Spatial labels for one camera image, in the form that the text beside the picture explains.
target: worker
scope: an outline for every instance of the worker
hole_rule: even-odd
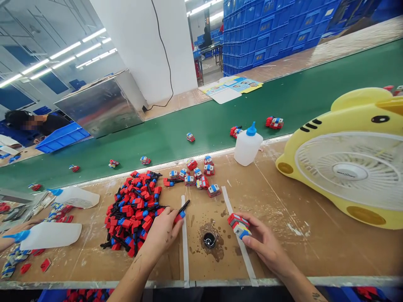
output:
[[[200,49],[206,48],[206,47],[210,46],[211,44],[213,44],[213,42],[211,41],[211,34],[210,34],[210,31],[208,30],[207,26],[204,27],[203,39],[204,39],[204,42],[202,45],[200,45]]]
[[[6,151],[2,151],[3,146],[12,148],[14,150],[17,150],[18,148],[22,147],[22,145],[19,142],[17,142],[16,140],[14,140],[8,136],[0,134],[0,156],[9,154]]]
[[[161,215],[155,218],[147,240],[108,302],[140,301],[151,271],[158,259],[175,241],[182,228],[183,220],[180,220],[175,226],[173,225],[177,214],[177,210],[172,211],[170,207],[167,207]],[[248,213],[236,214],[248,220],[251,225],[252,236],[244,236],[242,238],[244,244],[253,249],[263,263],[276,274],[295,301],[327,301],[292,262],[271,229]]]
[[[55,130],[69,125],[69,121],[59,115],[33,115],[25,110],[11,110],[5,114],[6,122],[14,128],[25,130],[37,130],[43,137],[36,138],[35,144],[39,144],[44,137],[52,134]]]
[[[224,33],[224,18],[222,19],[222,25],[221,25],[221,27],[220,27],[219,32],[220,32],[221,34]]]
[[[42,222],[42,219],[33,219],[18,226],[12,227],[0,235],[0,253],[14,244],[14,238],[3,238],[3,236],[14,235],[22,231],[31,229],[33,226]]]

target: glue stain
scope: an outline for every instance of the glue stain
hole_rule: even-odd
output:
[[[207,222],[205,225],[200,227],[200,245],[205,251],[205,253],[213,255],[215,261],[219,262],[221,259],[224,258],[224,239],[220,236],[218,230],[214,227],[214,220],[211,219],[210,222]],[[215,245],[214,247],[208,248],[204,243],[204,238],[207,233],[210,233],[215,238]]]

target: green conveyor belt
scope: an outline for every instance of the green conveyor belt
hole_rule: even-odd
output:
[[[29,193],[31,183],[56,188],[142,168],[143,155],[155,165],[233,147],[230,128],[246,128],[253,121],[264,138],[292,133],[329,111],[332,102],[348,91],[403,84],[402,50],[403,39],[267,82],[223,105],[209,101],[17,162],[0,168],[0,187]],[[265,127],[270,115],[284,118],[283,129]],[[194,134],[194,143],[186,140],[188,132]],[[110,159],[120,165],[109,168]],[[80,171],[69,170],[71,164],[80,166]]]

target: blue nozzle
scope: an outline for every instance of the blue nozzle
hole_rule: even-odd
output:
[[[20,243],[21,241],[25,240],[28,237],[30,232],[31,232],[30,230],[25,230],[17,234],[3,236],[3,238],[14,238],[15,243]]]
[[[248,136],[254,136],[256,134],[257,130],[255,128],[255,122],[253,122],[252,126],[250,126],[248,128],[248,130],[246,130],[246,135]]]
[[[54,195],[54,196],[59,196],[61,193],[63,193],[63,190],[62,189],[47,189],[48,191],[50,191],[50,192],[52,192],[52,194]]]

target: white tape strip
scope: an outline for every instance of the white tape strip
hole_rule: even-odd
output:
[[[232,210],[230,199],[228,198],[227,188],[225,186],[223,186],[223,187],[221,187],[221,191],[222,191],[222,194],[224,195],[224,200],[225,200],[225,204],[227,206],[228,214],[231,215],[234,211]],[[246,247],[243,244],[242,240],[239,239],[238,236],[236,236],[236,239],[238,240],[238,244],[239,244],[239,247],[242,252],[243,261],[245,262],[246,271],[248,272],[249,279],[251,280],[251,285],[259,286],[259,284],[257,283],[257,280],[256,280],[255,271],[253,270],[251,259],[249,258],[248,252],[246,251]]]
[[[182,195],[182,206],[185,204],[185,195]],[[188,232],[186,229],[186,215],[183,218],[182,226],[182,239],[183,239],[183,279],[185,281],[185,288],[189,288],[189,254],[188,254]]]

